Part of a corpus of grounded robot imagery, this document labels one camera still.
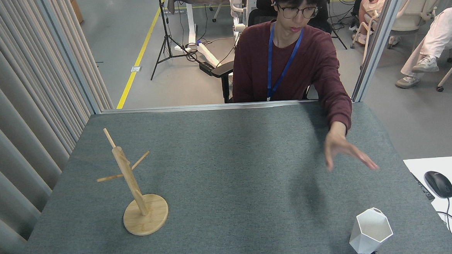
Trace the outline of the person's left hand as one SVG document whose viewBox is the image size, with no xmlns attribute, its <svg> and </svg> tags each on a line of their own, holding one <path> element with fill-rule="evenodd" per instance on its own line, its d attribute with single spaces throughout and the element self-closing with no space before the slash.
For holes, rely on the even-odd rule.
<svg viewBox="0 0 452 254">
<path fill-rule="evenodd" d="M 333 161 L 337 154 L 346 154 L 354 157 L 366 167 L 369 167 L 369 169 L 378 170 L 379 166 L 367 154 L 347 141 L 346 132 L 347 128 L 344 123 L 339 121 L 331 123 L 324 141 L 324 156 L 327 171 L 331 172 L 333 170 Z"/>
</svg>

